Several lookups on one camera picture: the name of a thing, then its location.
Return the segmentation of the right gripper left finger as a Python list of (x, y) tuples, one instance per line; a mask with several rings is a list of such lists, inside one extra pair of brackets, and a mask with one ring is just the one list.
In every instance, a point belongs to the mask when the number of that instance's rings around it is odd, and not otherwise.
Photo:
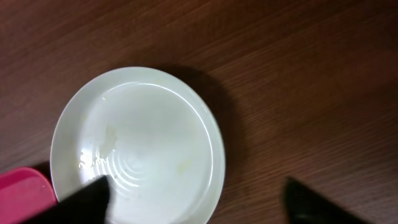
[(78, 190), (57, 205), (31, 217), (23, 224), (105, 224), (106, 210), (110, 201), (110, 186), (102, 175), (86, 187)]

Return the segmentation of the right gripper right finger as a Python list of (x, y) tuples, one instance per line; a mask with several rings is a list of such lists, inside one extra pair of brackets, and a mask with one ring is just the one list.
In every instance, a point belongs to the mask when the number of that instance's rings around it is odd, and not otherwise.
[(293, 177), (285, 181), (283, 205), (289, 224), (368, 224)]

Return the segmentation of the white plate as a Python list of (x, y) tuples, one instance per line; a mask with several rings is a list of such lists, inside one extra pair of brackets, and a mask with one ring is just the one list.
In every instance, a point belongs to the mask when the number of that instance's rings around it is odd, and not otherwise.
[(206, 223), (223, 189), (223, 138), (186, 83), (154, 68), (119, 68), (68, 102), (50, 170), (59, 200), (106, 176), (107, 223)]

